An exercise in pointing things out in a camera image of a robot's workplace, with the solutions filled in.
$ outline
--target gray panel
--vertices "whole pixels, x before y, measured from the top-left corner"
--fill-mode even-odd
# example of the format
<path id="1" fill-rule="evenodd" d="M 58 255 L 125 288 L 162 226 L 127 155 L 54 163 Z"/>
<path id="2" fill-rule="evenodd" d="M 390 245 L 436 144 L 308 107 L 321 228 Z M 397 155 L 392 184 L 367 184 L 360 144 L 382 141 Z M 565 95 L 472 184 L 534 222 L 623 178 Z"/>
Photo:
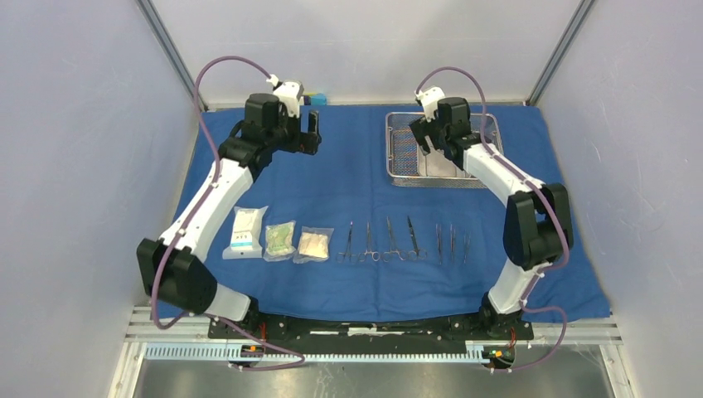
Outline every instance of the gray panel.
<path id="1" fill-rule="evenodd" d="M 518 350 L 518 363 L 547 348 Z M 224 362 L 145 361 L 135 397 L 247 396 L 374 397 L 501 396 L 612 397 L 598 346 L 562 347 L 543 365 L 491 376 L 464 364 L 314 363 L 299 369 L 241 373 Z"/>

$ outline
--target metal grating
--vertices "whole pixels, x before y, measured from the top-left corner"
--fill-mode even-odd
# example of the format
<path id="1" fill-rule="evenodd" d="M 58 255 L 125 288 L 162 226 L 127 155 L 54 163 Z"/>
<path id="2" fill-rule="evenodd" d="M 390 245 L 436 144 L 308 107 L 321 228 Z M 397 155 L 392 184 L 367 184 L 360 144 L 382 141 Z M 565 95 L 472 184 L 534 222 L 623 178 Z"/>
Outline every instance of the metal grating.
<path id="1" fill-rule="evenodd" d="M 258 361 L 258 357 L 241 355 L 243 343 L 177 343 L 150 342 L 144 353 L 148 360 L 185 360 L 185 361 Z M 389 362 L 389 363 L 488 363 L 481 356 L 483 345 L 466 345 L 465 354 L 319 354 L 306 355 L 306 362 Z M 284 354 L 266 354 L 261 361 L 283 362 L 297 360 Z"/>
<path id="2" fill-rule="evenodd" d="M 454 166 L 442 153 L 422 154 L 409 127 L 410 122 L 421 115 L 419 112 L 393 112 L 386 116 L 386 171 L 391 183 L 400 187 L 485 188 L 483 183 Z M 480 121 L 481 114 L 471 115 L 476 133 Z M 503 153 L 500 131 L 492 114 L 487 115 L 486 131 L 498 151 Z"/>

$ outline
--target purple tube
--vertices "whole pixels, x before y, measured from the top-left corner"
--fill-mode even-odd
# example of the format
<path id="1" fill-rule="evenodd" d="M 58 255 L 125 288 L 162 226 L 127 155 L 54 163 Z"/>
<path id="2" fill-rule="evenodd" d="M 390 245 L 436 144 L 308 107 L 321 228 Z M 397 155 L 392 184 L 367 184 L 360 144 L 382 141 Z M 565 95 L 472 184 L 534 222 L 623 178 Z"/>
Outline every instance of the purple tube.
<path id="1" fill-rule="evenodd" d="M 486 96 L 483 94 L 483 90 L 481 89 L 481 85 L 478 83 L 478 81 L 467 71 L 457 68 L 455 66 L 443 66 L 440 68 L 437 68 L 433 71 L 431 71 L 427 76 L 425 76 L 424 79 L 419 83 L 417 89 L 415 90 L 415 93 L 418 94 L 420 90 L 422 90 L 422 86 L 427 83 L 427 80 L 431 78 L 432 76 L 436 75 L 437 73 L 443 71 L 443 70 L 453 70 L 455 72 L 461 73 L 462 75 L 468 77 L 473 84 L 476 86 L 476 89 L 478 90 L 478 95 L 481 97 L 481 124 L 479 128 L 479 135 L 481 136 L 481 144 L 483 147 L 486 149 L 486 152 L 488 152 L 492 158 L 496 159 L 498 163 L 500 163 L 503 167 L 508 169 L 517 179 L 525 183 L 540 199 L 540 202 L 542 205 L 544 205 L 547 215 L 549 216 L 552 224 L 554 224 L 554 228 L 556 229 L 556 234 L 559 236 L 559 242 L 561 243 L 561 249 L 564 252 L 564 254 L 561 256 L 561 259 L 559 263 L 553 264 L 549 267 L 545 267 L 541 271 L 548 271 L 548 270 L 554 270 L 554 269 L 560 269 L 564 268 L 566 266 L 566 263 L 569 262 L 569 257 L 570 257 L 570 251 L 569 251 L 569 244 L 566 240 L 566 235 L 564 234 L 564 231 L 561 229 L 561 224 L 559 223 L 559 219 L 556 217 L 556 214 L 554 213 L 554 210 L 551 208 L 549 201 L 547 201 L 547 198 L 545 195 L 540 191 L 539 187 L 536 186 L 533 182 L 527 179 L 527 177 L 521 173 L 519 170 L 514 168 L 500 153 L 497 153 L 493 151 L 493 149 L 488 145 L 488 142 L 486 141 L 486 119 L 487 119 L 487 105 L 486 105 Z M 541 359 L 529 363 L 527 365 L 522 365 L 522 366 L 517 366 L 512 368 L 511 370 L 507 369 L 495 369 L 495 371 L 499 372 L 505 372 L 508 373 L 510 371 L 519 371 L 521 369 L 527 369 L 529 367 L 533 367 L 535 365 L 538 365 L 545 360 L 547 360 L 549 357 L 554 355 L 556 352 L 556 349 L 559 348 L 561 345 L 561 342 L 564 340 L 564 335 L 566 334 L 566 328 L 567 328 L 567 317 L 566 317 L 566 312 L 564 309 L 561 307 L 557 306 L 549 306 L 549 307 L 544 307 L 544 308 L 537 308 L 537 309 L 531 309 L 525 307 L 525 303 L 527 301 L 527 298 L 530 296 L 530 293 L 532 293 L 532 290 L 535 288 L 535 285 L 537 284 L 537 280 L 540 279 L 539 275 L 536 275 L 535 277 L 532 278 L 530 283 L 527 285 L 527 288 L 525 291 L 522 293 L 520 297 L 520 308 L 525 311 L 526 313 L 544 313 L 547 311 L 556 311 L 561 315 L 562 319 L 562 325 L 561 325 L 561 333 L 559 335 L 559 338 L 556 340 L 556 344 L 551 348 L 551 350 L 543 356 Z"/>
<path id="2" fill-rule="evenodd" d="M 181 224 L 181 229 L 184 231 L 187 231 L 188 225 L 191 223 L 193 217 L 196 215 L 198 210 L 202 207 L 202 204 L 205 202 L 208 196 L 210 196 L 210 193 L 212 192 L 212 185 L 217 182 L 217 180 L 220 178 L 220 155 L 217 152 L 217 146 L 215 145 L 215 141 L 212 139 L 212 134 L 210 133 L 210 130 L 207 128 L 207 125 L 205 124 L 205 120 L 202 118 L 202 112 L 200 109 L 200 104 L 199 104 L 199 92 L 200 92 L 200 83 L 202 82 L 202 78 L 205 75 L 205 73 L 214 65 L 219 64 L 222 61 L 240 61 L 244 62 L 245 64 L 249 64 L 259 70 L 261 73 L 263 73 L 267 78 L 271 77 L 271 74 L 266 71 L 263 67 L 261 67 L 259 64 L 248 60 L 244 57 L 241 56 L 221 56 L 219 58 L 215 58 L 214 60 L 210 61 L 205 65 L 200 73 L 198 74 L 195 82 L 195 87 L 193 89 L 193 106 L 196 109 L 196 114 L 198 118 L 198 123 L 200 124 L 202 128 L 203 134 L 205 134 L 205 138 L 207 140 L 208 145 L 210 145 L 210 150 L 212 151 L 212 156 L 215 158 L 215 172 L 212 175 L 212 179 L 210 181 L 210 184 L 207 186 L 207 189 L 203 193 L 202 197 L 198 199 L 196 202 L 195 206 L 191 209 L 191 211 L 188 212 L 186 217 L 183 219 L 183 223 Z M 161 284 L 161 278 L 163 276 L 163 269 L 166 267 L 166 262 L 168 257 L 171 255 L 173 252 L 173 249 L 176 247 L 177 242 L 181 239 L 180 234 L 175 234 L 173 236 L 173 239 L 171 240 L 171 243 L 168 245 L 166 248 L 166 251 L 163 254 L 163 257 L 159 261 L 158 267 L 156 274 L 154 275 L 154 281 L 153 281 L 153 287 L 152 287 L 152 294 L 151 294 L 151 312 L 152 312 L 152 320 L 154 322 L 154 325 L 156 325 L 157 328 L 161 330 L 166 330 L 176 324 L 181 318 L 187 315 L 187 311 L 183 311 L 182 313 L 178 314 L 171 322 L 167 324 L 161 323 L 159 316 L 158 316 L 158 287 Z M 210 318 L 214 318 L 214 315 L 206 314 L 206 316 Z M 261 344 L 264 347 L 268 347 L 272 350 L 278 351 L 278 352 L 283 352 L 289 355 L 293 355 L 296 357 L 299 357 L 300 360 L 296 362 L 291 362 L 291 363 L 285 363 L 282 365 L 275 365 L 275 366 L 264 366 L 264 367 L 252 367 L 252 368 L 241 368 L 242 371 L 272 371 L 272 370 L 277 370 L 277 369 L 287 369 L 290 367 L 296 367 L 296 366 L 301 366 L 302 364 L 305 363 L 305 356 L 303 354 L 300 354 L 298 352 L 294 352 L 291 350 L 288 350 L 286 348 L 278 347 L 274 344 L 271 344 L 269 342 L 264 342 L 262 340 L 259 340 L 258 338 L 250 335 L 247 333 L 244 329 L 240 328 L 237 326 L 234 322 L 230 321 L 229 319 L 222 318 L 221 321 L 225 323 L 227 326 L 230 328 L 235 329 L 239 334 L 241 334 L 244 337 L 247 337 L 251 340 L 254 340 L 258 344 Z"/>

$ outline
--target plastic bag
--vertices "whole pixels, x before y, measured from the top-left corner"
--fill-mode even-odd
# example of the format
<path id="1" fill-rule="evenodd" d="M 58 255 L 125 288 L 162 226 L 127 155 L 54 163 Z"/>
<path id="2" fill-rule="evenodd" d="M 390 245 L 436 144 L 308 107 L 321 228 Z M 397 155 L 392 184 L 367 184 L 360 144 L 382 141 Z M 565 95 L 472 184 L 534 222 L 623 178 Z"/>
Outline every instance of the plastic bag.
<path id="1" fill-rule="evenodd" d="M 296 264 L 308 261 L 325 261 L 329 259 L 329 242 L 334 228 L 303 227 L 298 243 L 298 253 L 293 257 Z"/>
<path id="2" fill-rule="evenodd" d="M 232 226 L 230 246 L 222 252 L 222 259 L 260 259 L 261 221 L 268 206 L 260 209 L 245 209 L 235 206 L 235 224 Z"/>
<path id="3" fill-rule="evenodd" d="M 295 221 L 289 221 L 275 226 L 266 226 L 266 251 L 264 260 L 282 261 L 293 257 L 293 232 Z"/>

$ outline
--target green package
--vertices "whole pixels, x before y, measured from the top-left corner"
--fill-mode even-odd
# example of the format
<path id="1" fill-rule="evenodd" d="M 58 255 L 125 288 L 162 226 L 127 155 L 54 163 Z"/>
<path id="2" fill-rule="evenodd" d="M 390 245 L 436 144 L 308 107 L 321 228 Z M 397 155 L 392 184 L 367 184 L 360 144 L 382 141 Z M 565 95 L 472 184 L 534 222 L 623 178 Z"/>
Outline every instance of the green package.
<path id="1" fill-rule="evenodd" d="M 293 246 L 293 231 L 295 221 L 289 221 L 274 226 L 266 226 L 266 251 L 264 260 L 287 260 L 295 253 Z"/>

